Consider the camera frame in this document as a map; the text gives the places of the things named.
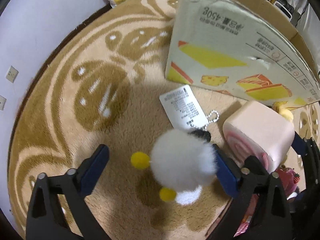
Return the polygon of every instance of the cardboard box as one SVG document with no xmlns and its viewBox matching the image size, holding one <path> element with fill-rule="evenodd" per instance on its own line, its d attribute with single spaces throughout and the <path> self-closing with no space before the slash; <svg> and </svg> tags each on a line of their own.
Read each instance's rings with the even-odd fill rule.
<svg viewBox="0 0 320 240">
<path fill-rule="evenodd" d="M 229 0 L 186 1 L 179 4 L 167 79 L 290 110 L 319 100 L 319 77 L 305 42 L 267 0 L 237 1 L 269 24 Z"/>
</svg>

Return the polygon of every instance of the blue gripper pad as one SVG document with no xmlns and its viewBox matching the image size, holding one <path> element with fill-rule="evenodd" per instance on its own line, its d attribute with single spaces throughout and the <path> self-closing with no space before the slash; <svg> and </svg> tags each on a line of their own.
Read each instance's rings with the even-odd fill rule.
<svg viewBox="0 0 320 240">
<path fill-rule="evenodd" d="M 295 150 L 298 155 L 304 156 L 306 154 L 306 143 L 305 141 L 294 132 L 294 139 L 291 144 L 291 147 Z"/>
<path fill-rule="evenodd" d="M 92 156 L 91 165 L 82 176 L 80 185 L 80 195 L 85 197 L 91 195 L 96 186 L 101 173 L 109 161 L 109 148 L 106 145 L 99 145 L 96 152 Z"/>
<path fill-rule="evenodd" d="M 216 160 L 218 165 L 217 178 L 220 181 L 225 193 L 232 198 L 235 198 L 238 194 L 239 179 L 233 175 L 231 170 L 221 158 L 218 150 L 216 150 Z"/>
</svg>

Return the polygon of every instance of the white wall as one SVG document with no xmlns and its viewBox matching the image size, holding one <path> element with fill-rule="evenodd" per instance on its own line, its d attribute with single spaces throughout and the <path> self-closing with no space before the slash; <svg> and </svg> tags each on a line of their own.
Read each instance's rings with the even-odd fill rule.
<svg viewBox="0 0 320 240">
<path fill-rule="evenodd" d="M 316 63 L 317 71 L 320 71 L 320 20 L 309 4 L 298 22 L 297 30 L 307 44 Z"/>
<path fill-rule="evenodd" d="M 0 207 L 14 225 L 7 188 L 8 147 L 17 110 L 27 88 L 50 53 L 106 0 L 11 0 L 0 16 Z M 10 65 L 19 74 L 10 83 Z"/>
</svg>

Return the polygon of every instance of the wall outlet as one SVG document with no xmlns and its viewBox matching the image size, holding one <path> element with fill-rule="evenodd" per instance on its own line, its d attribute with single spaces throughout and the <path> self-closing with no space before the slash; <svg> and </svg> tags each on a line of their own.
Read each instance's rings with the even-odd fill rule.
<svg viewBox="0 0 320 240">
<path fill-rule="evenodd" d="M 11 83 L 14 82 L 18 75 L 19 71 L 16 70 L 13 66 L 11 66 L 7 72 L 6 79 L 9 80 Z"/>
<path fill-rule="evenodd" d="M 7 101 L 4 97 L 0 96 L 0 110 L 4 109 L 4 104 Z"/>
</svg>

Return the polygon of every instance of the box flap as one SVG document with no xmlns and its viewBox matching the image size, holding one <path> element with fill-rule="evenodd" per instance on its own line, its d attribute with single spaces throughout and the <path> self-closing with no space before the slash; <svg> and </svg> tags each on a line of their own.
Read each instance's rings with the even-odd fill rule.
<svg viewBox="0 0 320 240">
<path fill-rule="evenodd" d="M 297 29 L 289 22 L 288 18 L 282 14 L 274 5 L 267 0 L 237 0 L 251 11 L 265 19 L 280 31 L 301 53 L 302 57 L 307 62 L 318 82 L 319 75 L 316 71 L 316 65 L 312 55 L 305 44 L 303 38 L 298 33 Z"/>
<path fill-rule="evenodd" d="M 297 33 L 290 40 L 290 42 L 301 53 L 304 60 L 307 62 L 309 68 L 312 70 L 313 74 L 315 75 L 317 81 L 320 83 L 320 78 L 319 78 L 318 72 L 316 70 L 316 64 L 313 60 L 313 57 L 312 57 L 306 43 L 304 42 L 303 38 L 301 37 L 301 35 L 299 33 Z"/>
</svg>

